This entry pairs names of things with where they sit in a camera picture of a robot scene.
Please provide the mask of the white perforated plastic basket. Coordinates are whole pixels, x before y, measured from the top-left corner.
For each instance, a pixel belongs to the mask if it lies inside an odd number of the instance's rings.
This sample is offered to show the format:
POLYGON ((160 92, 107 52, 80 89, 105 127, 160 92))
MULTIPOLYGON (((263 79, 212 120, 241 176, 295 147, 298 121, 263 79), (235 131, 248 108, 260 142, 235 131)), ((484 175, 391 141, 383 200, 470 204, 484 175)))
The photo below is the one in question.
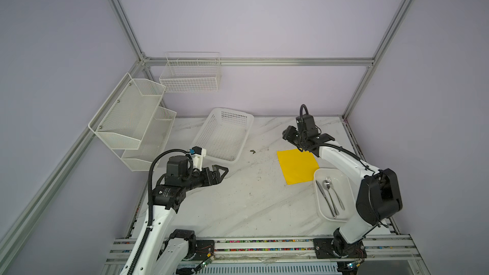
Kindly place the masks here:
POLYGON ((206 158, 222 164, 235 164, 244 149, 254 116, 227 108, 214 108, 191 146, 206 150, 206 158))

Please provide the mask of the silver metal fork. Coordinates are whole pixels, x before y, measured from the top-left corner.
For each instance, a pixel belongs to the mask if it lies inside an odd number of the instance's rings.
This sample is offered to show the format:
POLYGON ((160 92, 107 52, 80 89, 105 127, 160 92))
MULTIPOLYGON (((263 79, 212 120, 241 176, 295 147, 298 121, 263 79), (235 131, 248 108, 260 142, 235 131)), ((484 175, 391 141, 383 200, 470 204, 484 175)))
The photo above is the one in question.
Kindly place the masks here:
POLYGON ((327 188, 331 191, 333 191, 333 193, 335 194, 339 204, 340 204, 340 207, 342 210, 345 210, 345 205, 343 204, 340 196, 338 195, 338 193, 336 192, 336 189, 334 188, 334 185, 332 183, 332 179, 330 177, 327 177, 326 178, 326 181, 327 181, 327 188))

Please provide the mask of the white rectangular plastic tray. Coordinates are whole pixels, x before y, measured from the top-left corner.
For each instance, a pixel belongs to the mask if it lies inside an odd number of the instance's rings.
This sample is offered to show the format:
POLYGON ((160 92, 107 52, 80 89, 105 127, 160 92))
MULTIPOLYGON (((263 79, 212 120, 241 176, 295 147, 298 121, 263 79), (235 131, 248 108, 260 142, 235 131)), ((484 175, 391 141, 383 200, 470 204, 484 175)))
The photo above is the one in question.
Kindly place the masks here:
MULTIPOLYGON (((354 215, 354 212, 356 211, 355 209, 356 197, 350 179, 345 174, 343 174, 340 170, 329 169, 329 168, 318 169, 317 171, 315 171, 313 178, 314 178, 313 188, 316 194, 318 216, 324 220, 328 220, 331 222, 342 222, 342 223, 347 222, 354 215), (327 203, 323 198, 323 196, 321 195, 315 183, 315 180, 317 180, 323 187, 323 181, 326 180, 327 177, 330 177, 332 179, 334 188, 336 189, 336 192, 338 193, 343 204, 345 205, 345 210, 342 210, 335 194, 333 193, 333 191, 330 190, 333 201, 337 207, 337 210, 339 211, 339 215, 336 217, 336 219, 333 219, 332 214, 327 206, 327 203)), ((323 189, 325 191, 325 194, 329 202, 331 203, 326 189, 324 187, 323 189)))

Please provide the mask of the silver metal knife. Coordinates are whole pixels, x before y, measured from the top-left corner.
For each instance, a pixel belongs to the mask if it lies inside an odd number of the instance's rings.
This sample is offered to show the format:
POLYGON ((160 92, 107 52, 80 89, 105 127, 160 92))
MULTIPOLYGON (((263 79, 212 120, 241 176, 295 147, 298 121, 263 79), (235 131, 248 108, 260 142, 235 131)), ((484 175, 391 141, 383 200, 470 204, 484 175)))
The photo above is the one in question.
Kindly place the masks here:
POLYGON ((316 185, 317 185, 317 187, 318 187, 318 189, 319 189, 319 191, 320 191, 321 195, 322 195, 322 196, 323 196, 323 198, 325 199, 325 201, 326 201, 326 203, 327 203, 327 206, 328 206, 328 208, 329 208, 329 211, 330 211, 330 212, 331 212, 331 214, 332 214, 333 219, 336 219, 336 214, 335 214, 335 211, 334 211, 334 209, 332 208, 332 205, 331 205, 331 203, 329 202, 329 200, 328 200, 328 198, 327 198, 327 196, 326 196, 326 194, 325 194, 325 191, 324 191, 323 187, 321 186, 321 184, 320 184, 320 183, 319 183, 317 180, 315 180, 315 183, 316 183, 316 185))

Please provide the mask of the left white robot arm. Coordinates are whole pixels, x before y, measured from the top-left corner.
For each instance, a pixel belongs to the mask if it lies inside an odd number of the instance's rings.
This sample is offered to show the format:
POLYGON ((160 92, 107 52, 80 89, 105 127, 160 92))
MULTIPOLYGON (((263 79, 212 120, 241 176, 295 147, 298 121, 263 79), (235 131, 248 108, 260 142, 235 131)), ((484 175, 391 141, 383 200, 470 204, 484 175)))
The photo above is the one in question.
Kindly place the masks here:
POLYGON ((122 274, 197 274, 214 260, 214 249, 198 247, 193 230, 169 232, 187 192, 222 183, 229 170, 205 168, 205 149, 170 149, 153 160, 148 171, 145 225, 122 268, 122 274))

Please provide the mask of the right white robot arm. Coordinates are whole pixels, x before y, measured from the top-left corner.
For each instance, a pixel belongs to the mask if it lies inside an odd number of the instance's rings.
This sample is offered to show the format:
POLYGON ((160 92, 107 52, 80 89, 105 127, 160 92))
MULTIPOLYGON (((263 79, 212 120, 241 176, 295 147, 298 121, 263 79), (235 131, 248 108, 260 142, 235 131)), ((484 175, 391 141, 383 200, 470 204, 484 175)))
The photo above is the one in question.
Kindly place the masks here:
POLYGON ((283 139, 301 152, 311 152, 344 173, 358 187, 355 209, 346 224, 336 229, 331 240, 331 255, 346 258, 356 252, 361 241, 382 221, 402 210, 401 191, 396 173, 363 162, 343 148, 334 137, 321 133, 310 114, 300 114, 297 125, 288 126, 283 139))

